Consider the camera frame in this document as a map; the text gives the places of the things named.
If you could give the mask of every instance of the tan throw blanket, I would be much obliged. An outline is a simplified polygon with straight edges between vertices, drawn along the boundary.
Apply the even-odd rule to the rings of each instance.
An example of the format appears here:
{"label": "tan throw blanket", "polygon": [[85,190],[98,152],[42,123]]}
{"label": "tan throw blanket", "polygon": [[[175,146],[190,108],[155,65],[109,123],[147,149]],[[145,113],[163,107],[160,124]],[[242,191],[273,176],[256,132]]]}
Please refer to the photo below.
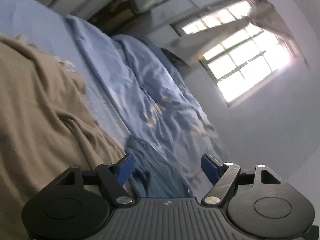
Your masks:
{"label": "tan throw blanket", "polygon": [[81,75],[53,56],[0,36],[0,239],[28,239],[23,205],[69,166],[94,169],[124,156],[84,91]]}

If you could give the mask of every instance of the curtain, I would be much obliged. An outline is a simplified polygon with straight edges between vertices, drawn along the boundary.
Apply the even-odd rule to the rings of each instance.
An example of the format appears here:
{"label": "curtain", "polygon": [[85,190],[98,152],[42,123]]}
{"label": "curtain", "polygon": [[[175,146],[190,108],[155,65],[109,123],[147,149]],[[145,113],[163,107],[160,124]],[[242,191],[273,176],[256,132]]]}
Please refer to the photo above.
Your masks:
{"label": "curtain", "polygon": [[209,49],[247,27],[249,23],[265,29],[285,39],[293,40],[293,35],[274,6],[266,0],[259,1],[249,16],[240,20],[209,28],[194,34],[176,38],[164,46],[188,64],[198,61]]}

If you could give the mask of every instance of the blue gripper pad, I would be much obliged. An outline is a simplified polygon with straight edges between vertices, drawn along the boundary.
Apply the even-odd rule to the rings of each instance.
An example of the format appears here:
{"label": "blue gripper pad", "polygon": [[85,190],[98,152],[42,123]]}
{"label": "blue gripper pad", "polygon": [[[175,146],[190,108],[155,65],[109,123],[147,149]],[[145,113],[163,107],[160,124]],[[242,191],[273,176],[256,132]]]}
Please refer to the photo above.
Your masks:
{"label": "blue gripper pad", "polygon": [[119,166],[116,180],[123,186],[134,171],[134,156],[129,155]]}
{"label": "blue gripper pad", "polygon": [[218,166],[206,155],[201,157],[201,169],[213,186],[220,179]]}

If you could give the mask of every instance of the ribbed plastic surface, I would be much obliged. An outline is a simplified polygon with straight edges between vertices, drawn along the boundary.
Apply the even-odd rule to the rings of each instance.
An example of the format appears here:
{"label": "ribbed plastic surface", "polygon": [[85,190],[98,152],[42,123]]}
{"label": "ribbed plastic surface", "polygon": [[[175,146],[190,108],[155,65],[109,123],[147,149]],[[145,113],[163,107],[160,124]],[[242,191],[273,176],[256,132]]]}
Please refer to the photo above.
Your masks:
{"label": "ribbed plastic surface", "polygon": [[254,239],[232,227],[221,210],[200,206],[194,198],[140,199],[116,210],[89,240],[240,240]]}

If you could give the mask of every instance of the window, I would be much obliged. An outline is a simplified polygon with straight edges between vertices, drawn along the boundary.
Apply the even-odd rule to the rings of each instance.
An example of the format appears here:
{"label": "window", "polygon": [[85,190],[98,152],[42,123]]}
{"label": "window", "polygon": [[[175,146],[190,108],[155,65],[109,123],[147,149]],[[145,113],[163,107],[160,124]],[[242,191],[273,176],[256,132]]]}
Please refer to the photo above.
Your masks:
{"label": "window", "polygon": [[[248,16],[254,0],[240,0],[193,22],[176,26],[181,35],[197,33]],[[249,24],[214,48],[201,60],[227,102],[238,98],[293,56],[285,40]]]}

